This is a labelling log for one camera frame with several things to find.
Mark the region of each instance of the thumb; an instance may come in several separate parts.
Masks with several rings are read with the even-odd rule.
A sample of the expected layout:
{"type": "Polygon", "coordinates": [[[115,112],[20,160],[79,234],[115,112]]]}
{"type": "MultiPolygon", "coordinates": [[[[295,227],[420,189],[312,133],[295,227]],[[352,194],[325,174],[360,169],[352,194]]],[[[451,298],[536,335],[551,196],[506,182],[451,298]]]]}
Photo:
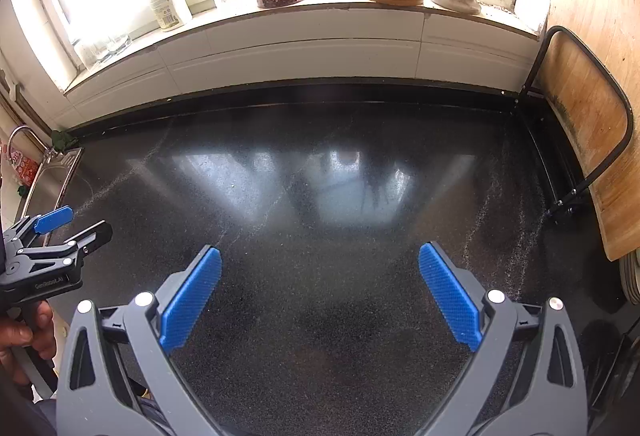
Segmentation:
{"type": "Polygon", "coordinates": [[[0,350],[11,346],[26,346],[33,339],[29,327],[9,317],[0,318],[0,350]]]}

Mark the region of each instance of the black countertop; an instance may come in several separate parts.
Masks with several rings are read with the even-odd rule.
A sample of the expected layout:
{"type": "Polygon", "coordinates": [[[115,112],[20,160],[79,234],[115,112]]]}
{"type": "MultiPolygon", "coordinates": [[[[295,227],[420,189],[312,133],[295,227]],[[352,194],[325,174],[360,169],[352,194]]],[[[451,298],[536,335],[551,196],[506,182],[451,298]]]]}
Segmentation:
{"type": "Polygon", "coordinates": [[[222,278],[173,357],[226,425],[412,435],[469,356],[418,273],[432,239],[486,288],[534,304],[558,295],[578,335],[632,321],[593,209],[543,222],[536,161],[507,113],[277,105],[82,144],[65,200],[76,217],[53,242],[100,219],[113,241],[54,307],[70,320],[81,299],[124,304],[217,246],[222,278]]]}

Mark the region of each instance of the human hand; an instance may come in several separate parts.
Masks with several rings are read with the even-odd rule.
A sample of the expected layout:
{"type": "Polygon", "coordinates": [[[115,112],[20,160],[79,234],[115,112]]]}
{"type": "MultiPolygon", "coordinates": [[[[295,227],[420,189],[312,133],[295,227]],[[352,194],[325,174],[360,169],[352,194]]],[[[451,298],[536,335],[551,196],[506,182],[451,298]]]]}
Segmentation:
{"type": "Polygon", "coordinates": [[[56,339],[53,334],[53,310],[47,301],[41,301],[36,308],[36,325],[34,334],[21,322],[9,317],[0,318],[0,364],[19,386],[28,386],[31,381],[11,352],[12,346],[31,346],[40,358],[49,360],[56,355],[56,339]]]}

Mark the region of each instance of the window sill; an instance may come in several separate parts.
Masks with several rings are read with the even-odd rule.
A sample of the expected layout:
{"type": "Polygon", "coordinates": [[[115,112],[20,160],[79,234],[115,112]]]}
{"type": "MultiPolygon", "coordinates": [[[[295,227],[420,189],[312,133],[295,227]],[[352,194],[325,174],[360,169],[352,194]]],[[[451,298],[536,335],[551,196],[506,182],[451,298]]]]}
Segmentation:
{"type": "Polygon", "coordinates": [[[68,88],[64,91],[64,94],[72,92],[76,87],[81,85],[88,79],[91,79],[100,71],[117,64],[119,61],[129,57],[132,54],[136,54],[145,49],[151,48],[160,42],[169,41],[175,36],[185,34],[190,30],[201,29],[208,27],[209,25],[216,25],[219,23],[228,23],[237,20],[243,20],[251,17],[255,17],[258,14],[273,14],[282,12],[295,12],[307,9],[396,9],[413,12],[423,12],[426,14],[440,14],[444,16],[450,16],[455,18],[461,18],[464,20],[470,20],[473,22],[484,23],[486,25],[496,26],[504,30],[508,30],[515,34],[519,34],[526,38],[537,39],[538,35],[532,29],[528,28],[522,23],[515,14],[500,7],[482,5],[482,11],[476,16],[470,16],[468,14],[461,14],[453,10],[445,9],[436,5],[431,0],[424,0],[424,4],[420,7],[390,7],[382,4],[377,4],[369,0],[304,0],[298,4],[294,4],[288,7],[281,7],[278,9],[259,9],[255,5],[255,0],[247,0],[245,2],[238,2],[236,4],[226,4],[219,8],[206,10],[199,14],[196,14],[193,19],[184,26],[175,28],[168,32],[164,32],[161,29],[155,29],[144,36],[141,36],[132,41],[132,44],[119,55],[109,58],[107,61],[100,63],[91,70],[85,70],[76,77],[68,88]]]}

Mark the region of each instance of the white bottle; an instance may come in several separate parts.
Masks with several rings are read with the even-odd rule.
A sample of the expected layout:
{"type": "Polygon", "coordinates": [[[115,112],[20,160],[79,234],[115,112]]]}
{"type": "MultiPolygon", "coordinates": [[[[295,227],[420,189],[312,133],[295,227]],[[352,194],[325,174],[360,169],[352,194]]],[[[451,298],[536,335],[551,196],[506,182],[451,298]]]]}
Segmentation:
{"type": "Polygon", "coordinates": [[[193,18],[185,0],[151,0],[151,10],[164,31],[182,26],[193,18]]]}

